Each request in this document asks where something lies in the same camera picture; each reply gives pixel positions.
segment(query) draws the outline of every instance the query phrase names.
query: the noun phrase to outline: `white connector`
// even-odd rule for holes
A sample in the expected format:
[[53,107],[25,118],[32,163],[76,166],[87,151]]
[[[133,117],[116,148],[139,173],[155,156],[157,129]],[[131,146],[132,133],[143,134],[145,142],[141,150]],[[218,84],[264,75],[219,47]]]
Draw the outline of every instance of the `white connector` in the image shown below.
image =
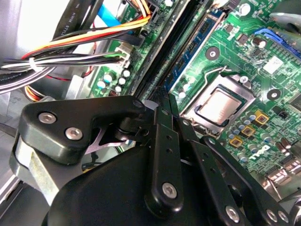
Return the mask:
[[130,65],[130,57],[131,57],[131,52],[133,50],[133,46],[128,44],[128,43],[122,43],[120,46],[118,46],[115,49],[115,52],[121,52],[123,54],[125,54],[125,56],[121,56],[121,58],[123,58],[124,60],[120,62],[121,66],[124,68],[128,68]]

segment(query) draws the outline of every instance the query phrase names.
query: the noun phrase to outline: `black wire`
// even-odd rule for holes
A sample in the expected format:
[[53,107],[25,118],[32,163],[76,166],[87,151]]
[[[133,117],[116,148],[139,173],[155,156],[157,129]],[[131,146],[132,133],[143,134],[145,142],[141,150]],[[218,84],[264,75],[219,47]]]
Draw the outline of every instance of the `black wire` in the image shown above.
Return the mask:
[[68,48],[68,47],[78,46],[79,44],[87,44],[87,43],[96,42],[96,41],[113,39],[113,38],[116,38],[116,37],[118,37],[122,34],[126,34],[129,31],[131,31],[131,30],[126,30],[126,31],[123,31],[123,32],[119,32],[117,34],[110,34],[110,35],[100,37],[100,38],[96,38],[96,39],[92,39],[92,40],[89,40],[89,41],[82,41],[82,42],[78,41],[78,42],[75,42],[75,43],[72,43],[72,44],[65,44],[65,45],[61,45],[61,46],[57,46],[57,47],[49,47],[47,49],[41,49],[41,50],[29,55],[28,58],[38,56],[40,54],[43,54],[45,52],[49,52],[49,51],[52,51],[52,50],[58,50],[58,49],[61,49],[61,48]]
[[[91,26],[91,24],[93,23],[93,21],[95,20],[95,18],[97,16],[97,12],[100,9],[102,3],[103,3],[103,0],[93,0],[93,2],[91,3],[90,11],[88,12],[85,21],[82,23],[82,25],[79,28],[80,30],[81,29],[88,29]],[[76,31],[76,29],[68,29],[68,31],[73,32],[73,31]],[[58,34],[58,33],[62,34],[62,32],[63,32],[63,27],[62,26],[57,27],[57,30],[56,30],[55,33],[56,34]],[[75,49],[76,49],[76,46],[72,46],[72,47],[66,48],[66,49],[56,49],[55,51],[52,51],[52,52],[48,51],[47,53],[45,53],[45,55],[43,55],[41,57],[73,52]],[[28,76],[33,75],[34,73],[36,73],[34,70],[29,70],[27,72],[21,72],[21,73],[2,74],[0,76],[0,85],[6,85],[6,84],[13,83],[13,82],[17,82],[17,81],[19,81],[23,78],[26,78]]]
[[[40,67],[82,67],[82,66],[99,66],[103,64],[113,64],[119,62],[121,59],[117,57],[107,57],[96,60],[82,60],[82,61],[63,61],[55,63],[39,64]],[[26,70],[30,66],[20,66],[12,68],[15,71]]]

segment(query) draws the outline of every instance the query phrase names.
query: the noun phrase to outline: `metal arm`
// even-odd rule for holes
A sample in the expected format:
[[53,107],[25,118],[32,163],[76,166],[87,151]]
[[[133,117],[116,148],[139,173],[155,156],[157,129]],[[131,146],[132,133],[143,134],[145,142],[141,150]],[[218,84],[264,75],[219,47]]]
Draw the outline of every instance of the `metal arm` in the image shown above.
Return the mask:
[[[100,129],[97,143],[91,140],[94,129]],[[217,140],[204,136],[199,141],[191,124],[179,118],[173,96],[161,99],[155,112],[131,96],[28,105],[21,116],[10,166],[51,205],[56,196],[62,197],[62,187],[81,174],[80,161],[90,144],[93,151],[95,145],[128,139],[150,147],[144,200],[155,218],[170,219],[187,212],[190,201],[185,202],[190,199],[184,196],[181,169],[185,163],[192,167],[196,186],[201,188],[195,199],[206,215],[204,225],[293,225],[285,210]],[[224,178],[216,161],[226,169]],[[242,203],[233,195],[233,187]]]

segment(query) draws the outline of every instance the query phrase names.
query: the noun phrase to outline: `mounting hole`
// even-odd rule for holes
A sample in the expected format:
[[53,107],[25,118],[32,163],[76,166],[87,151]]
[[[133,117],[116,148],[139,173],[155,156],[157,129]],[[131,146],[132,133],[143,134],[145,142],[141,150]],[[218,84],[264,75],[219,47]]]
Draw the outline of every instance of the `mounting hole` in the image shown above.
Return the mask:
[[189,126],[189,122],[186,119],[183,119],[183,123],[184,125]]
[[215,140],[213,140],[212,138],[209,138],[209,142],[213,145],[215,145]]
[[141,136],[146,137],[150,132],[147,129],[142,129],[140,131]]
[[162,110],[162,113],[163,113],[164,115],[169,115],[168,112],[165,111],[165,110]]
[[172,153],[173,153],[173,150],[170,149],[170,148],[166,149],[166,151],[167,151],[167,153],[169,153],[169,154],[172,154]]

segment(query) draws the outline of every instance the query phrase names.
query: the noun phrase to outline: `blue ram slot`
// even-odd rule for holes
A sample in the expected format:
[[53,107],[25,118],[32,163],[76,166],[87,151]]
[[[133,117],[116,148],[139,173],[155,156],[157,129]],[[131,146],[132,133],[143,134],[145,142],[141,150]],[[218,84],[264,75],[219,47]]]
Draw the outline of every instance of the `blue ram slot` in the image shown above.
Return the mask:
[[202,46],[204,40],[207,39],[208,35],[212,33],[212,29],[217,23],[218,18],[221,16],[222,12],[218,11],[216,13],[207,14],[201,26],[195,32],[196,35],[192,38],[189,46],[181,53],[182,57],[178,59],[175,66],[171,70],[165,82],[165,88],[169,92],[173,85],[178,81],[179,77],[186,69],[186,67],[191,62],[192,58],[200,51],[199,48]]
[[267,28],[261,28],[258,31],[256,31],[254,34],[262,34],[265,37],[272,39],[274,42],[278,43],[279,45],[281,45],[284,49],[286,49],[287,51],[289,51],[290,53],[292,53],[296,58],[298,58],[299,60],[301,60],[301,53],[294,49],[293,47],[291,47],[285,40],[283,40],[280,36],[278,36],[277,34],[275,34],[273,31],[267,29]]

